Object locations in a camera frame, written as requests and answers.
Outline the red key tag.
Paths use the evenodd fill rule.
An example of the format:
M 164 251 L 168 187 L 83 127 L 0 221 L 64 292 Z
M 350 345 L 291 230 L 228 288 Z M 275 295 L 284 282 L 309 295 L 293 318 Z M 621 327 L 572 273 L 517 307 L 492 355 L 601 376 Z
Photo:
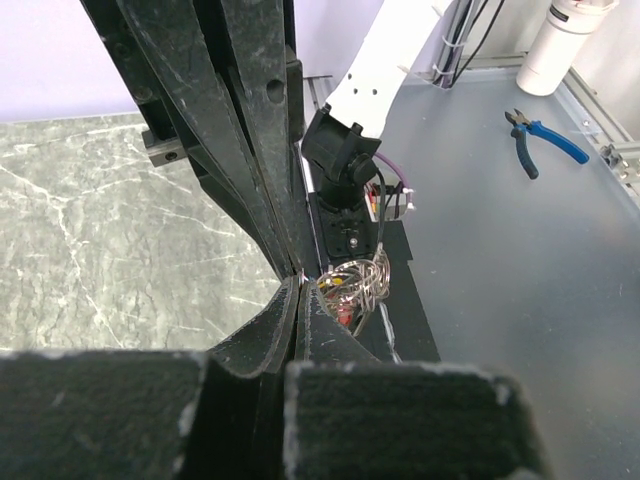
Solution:
M 351 309 L 340 309 L 337 314 L 340 324 L 349 327 L 353 319 L 353 311 Z

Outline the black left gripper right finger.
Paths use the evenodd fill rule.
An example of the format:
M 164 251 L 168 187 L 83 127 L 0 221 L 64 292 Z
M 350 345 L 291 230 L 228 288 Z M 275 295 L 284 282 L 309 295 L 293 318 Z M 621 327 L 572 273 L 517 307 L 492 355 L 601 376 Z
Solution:
M 287 367 L 291 479 L 550 479 L 513 379 L 474 365 L 382 362 L 302 287 Z

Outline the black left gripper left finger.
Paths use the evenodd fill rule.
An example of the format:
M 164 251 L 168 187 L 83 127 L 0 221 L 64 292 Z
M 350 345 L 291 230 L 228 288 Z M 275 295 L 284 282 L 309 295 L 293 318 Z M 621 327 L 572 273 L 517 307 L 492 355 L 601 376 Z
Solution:
M 1 358 L 5 479 L 280 479 L 297 278 L 204 351 Z

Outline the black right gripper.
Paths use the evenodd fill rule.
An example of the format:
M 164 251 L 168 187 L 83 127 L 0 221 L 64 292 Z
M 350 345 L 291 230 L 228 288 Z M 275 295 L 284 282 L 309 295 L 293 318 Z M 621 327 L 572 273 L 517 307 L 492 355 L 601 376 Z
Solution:
M 83 6 L 153 139 L 181 141 L 202 189 L 279 277 L 313 272 L 292 2 Z

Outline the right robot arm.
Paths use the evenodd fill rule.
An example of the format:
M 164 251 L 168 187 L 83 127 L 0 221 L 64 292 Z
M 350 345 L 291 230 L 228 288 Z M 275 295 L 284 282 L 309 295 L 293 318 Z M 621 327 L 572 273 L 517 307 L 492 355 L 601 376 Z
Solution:
M 445 1 L 386 1 L 336 89 L 304 117 L 290 1 L 87 1 L 147 123 L 151 161 L 186 159 L 281 278 L 371 255 L 364 187 Z

